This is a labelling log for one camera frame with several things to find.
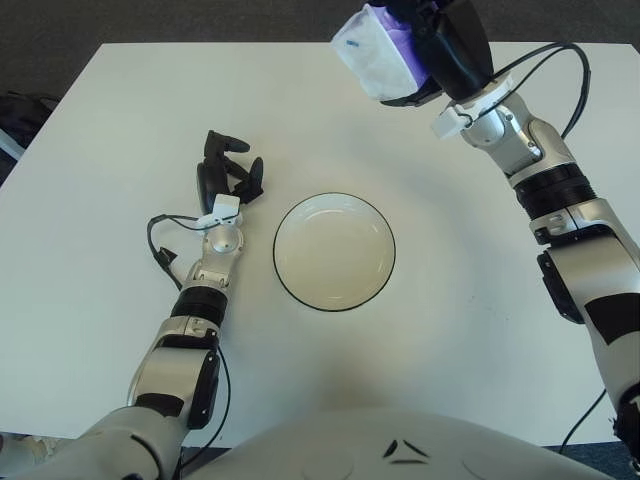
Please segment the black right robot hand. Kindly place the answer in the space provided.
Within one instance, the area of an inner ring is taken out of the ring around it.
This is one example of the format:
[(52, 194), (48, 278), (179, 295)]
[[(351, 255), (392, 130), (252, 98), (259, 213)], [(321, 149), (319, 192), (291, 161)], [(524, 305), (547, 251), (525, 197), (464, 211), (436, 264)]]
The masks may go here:
[(410, 60), (426, 74), (418, 89), (384, 100), (391, 107), (424, 105), (445, 94), (464, 100), (480, 92), (494, 75), (487, 35), (470, 1), (375, 1), (409, 29)]

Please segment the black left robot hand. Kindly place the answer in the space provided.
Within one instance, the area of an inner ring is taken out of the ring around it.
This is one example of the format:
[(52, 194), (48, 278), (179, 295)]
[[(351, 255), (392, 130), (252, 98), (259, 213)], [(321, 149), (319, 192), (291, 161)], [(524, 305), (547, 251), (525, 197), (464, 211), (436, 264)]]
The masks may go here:
[(197, 164), (196, 176), (201, 211), (210, 214), (219, 194), (235, 196), (249, 204), (264, 192), (264, 162), (256, 157), (249, 170), (231, 160), (227, 153), (248, 153), (243, 140), (210, 130), (204, 145), (204, 158)]

